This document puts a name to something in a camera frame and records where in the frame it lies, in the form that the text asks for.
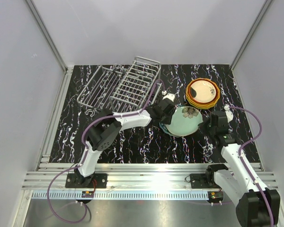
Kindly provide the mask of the white plate blue patterned rim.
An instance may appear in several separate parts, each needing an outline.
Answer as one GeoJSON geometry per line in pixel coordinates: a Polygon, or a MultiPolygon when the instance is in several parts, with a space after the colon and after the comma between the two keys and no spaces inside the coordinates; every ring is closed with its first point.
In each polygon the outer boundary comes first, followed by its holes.
{"type": "Polygon", "coordinates": [[[170,135],[169,130],[167,129],[167,127],[165,126],[165,124],[163,123],[159,123],[159,127],[168,135],[170,135]]]}

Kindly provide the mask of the green floral plate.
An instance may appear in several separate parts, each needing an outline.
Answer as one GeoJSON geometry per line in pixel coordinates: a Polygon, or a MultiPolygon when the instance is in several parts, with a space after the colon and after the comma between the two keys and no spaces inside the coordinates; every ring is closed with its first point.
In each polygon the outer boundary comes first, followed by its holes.
{"type": "Polygon", "coordinates": [[[198,131],[198,124],[203,122],[202,114],[198,109],[190,106],[181,106],[175,110],[171,124],[166,127],[175,135],[188,135],[198,131]]]}

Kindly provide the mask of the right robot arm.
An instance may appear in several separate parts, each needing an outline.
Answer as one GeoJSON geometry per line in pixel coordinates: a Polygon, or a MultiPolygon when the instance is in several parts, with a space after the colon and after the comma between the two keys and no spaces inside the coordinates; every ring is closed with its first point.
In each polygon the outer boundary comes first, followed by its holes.
{"type": "Polygon", "coordinates": [[[211,138],[226,164],[209,165],[205,183],[219,186],[236,207],[236,216],[242,227],[274,227],[278,223],[280,195],[257,175],[239,144],[238,136],[229,132],[233,119],[230,110],[213,111],[199,124],[199,130],[211,138]]]}

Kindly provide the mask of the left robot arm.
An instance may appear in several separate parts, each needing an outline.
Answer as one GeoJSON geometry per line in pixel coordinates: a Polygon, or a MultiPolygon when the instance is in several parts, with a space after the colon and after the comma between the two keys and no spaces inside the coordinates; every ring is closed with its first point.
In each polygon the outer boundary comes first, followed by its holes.
{"type": "Polygon", "coordinates": [[[102,151],[112,145],[120,131],[160,122],[170,124],[176,109],[174,99],[175,96],[168,93],[159,102],[138,111],[114,113],[105,109],[100,112],[83,132],[81,139],[85,149],[74,169],[75,183],[82,188],[92,184],[95,167],[102,151]]]}

